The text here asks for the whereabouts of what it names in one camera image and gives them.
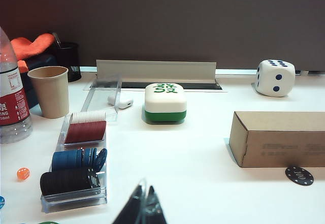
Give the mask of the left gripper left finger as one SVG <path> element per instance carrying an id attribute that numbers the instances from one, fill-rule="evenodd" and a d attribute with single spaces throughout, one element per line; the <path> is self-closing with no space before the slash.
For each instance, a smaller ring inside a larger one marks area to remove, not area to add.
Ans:
<path id="1" fill-rule="evenodd" d="M 142 223 L 147 181 L 141 179 L 113 223 Z"/>

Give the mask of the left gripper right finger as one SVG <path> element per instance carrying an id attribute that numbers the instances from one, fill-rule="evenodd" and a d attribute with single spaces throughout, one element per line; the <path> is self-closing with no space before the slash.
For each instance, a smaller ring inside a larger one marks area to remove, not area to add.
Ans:
<path id="1" fill-rule="evenodd" d="M 150 186 L 146 199 L 146 223 L 167 224 L 158 195 L 153 186 Z"/>

